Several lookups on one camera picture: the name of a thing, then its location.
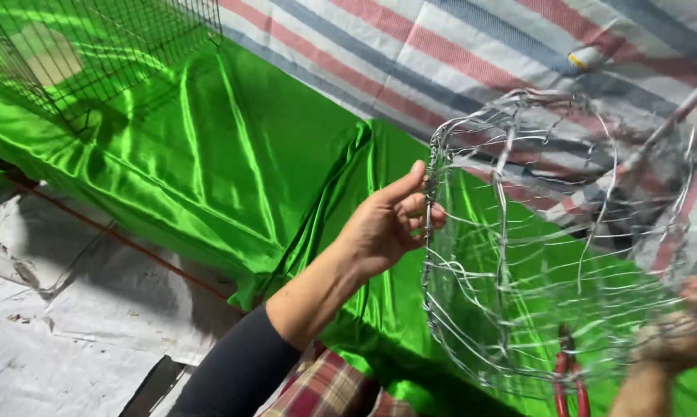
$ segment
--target wire cage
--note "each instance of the wire cage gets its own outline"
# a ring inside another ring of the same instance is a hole
[[[0,88],[83,128],[84,102],[217,42],[219,28],[215,0],[0,0]]]
[[[655,128],[533,90],[439,127],[427,218],[438,203],[448,221],[427,236],[424,308],[464,377],[532,398],[612,379],[647,342],[635,331],[678,308],[688,226],[677,214],[697,150],[690,126],[645,140]],[[573,375],[555,372],[562,325],[577,343]]]

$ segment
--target green satin fabric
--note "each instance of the green satin fabric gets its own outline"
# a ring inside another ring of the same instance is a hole
[[[128,47],[97,58],[134,56]],[[359,120],[227,40],[108,104],[81,101],[93,128],[74,137],[0,89],[0,157],[131,232],[220,268],[238,282],[231,302],[246,309],[303,269],[367,195],[427,156],[391,124]],[[488,194],[457,200],[469,217],[493,204]],[[428,415],[512,414],[502,403],[554,415],[549,401],[483,393],[449,361],[421,307],[422,258],[412,252],[372,279],[325,330],[325,344]],[[677,411],[697,415],[697,371],[679,389]],[[591,390],[594,415],[614,390],[615,382]]]

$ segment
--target forearm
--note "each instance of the forearm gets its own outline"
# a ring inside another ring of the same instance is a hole
[[[353,271],[345,251],[328,247],[266,302],[274,329],[292,346],[305,350],[363,284]]]
[[[631,365],[614,400],[612,417],[665,417],[672,414],[675,375],[652,362]]]

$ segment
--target wire frame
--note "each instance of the wire frame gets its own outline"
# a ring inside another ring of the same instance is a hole
[[[0,87],[73,122],[216,40],[212,28],[214,0],[0,0]]]
[[[448,221],[435,232],[428,224],[424,308],[463,376],[551,398],[555,382],[573,390],[575,378],[612,378],[630,361],[635,330],[677,309],[692,129],[645,148],[649,133],[588,97],[533,90],[439,127],[427,218],[439,203]],[[660,181],[646,174],[652,164],[669,167]],[[578,374],[554,372],[560,324],[574,329]]]

